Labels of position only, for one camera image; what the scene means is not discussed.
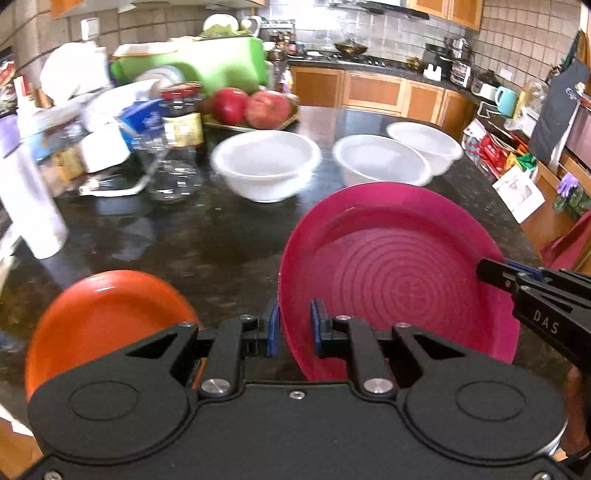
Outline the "person right hand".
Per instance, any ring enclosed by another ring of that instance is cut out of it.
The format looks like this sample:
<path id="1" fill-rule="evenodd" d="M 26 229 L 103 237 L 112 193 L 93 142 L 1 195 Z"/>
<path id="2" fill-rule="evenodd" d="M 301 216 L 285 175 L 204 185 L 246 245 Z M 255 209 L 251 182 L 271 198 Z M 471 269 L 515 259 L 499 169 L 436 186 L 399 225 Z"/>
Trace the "person right hand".
<path id="1" fill-rule="evenodd" d="M 590 446 L 585 415 L 584 375 L 575 366 L 567 375 L 564 397 L 567 408 L 567 428 L 562 436 L 561 448 L 570 457 Z"/>

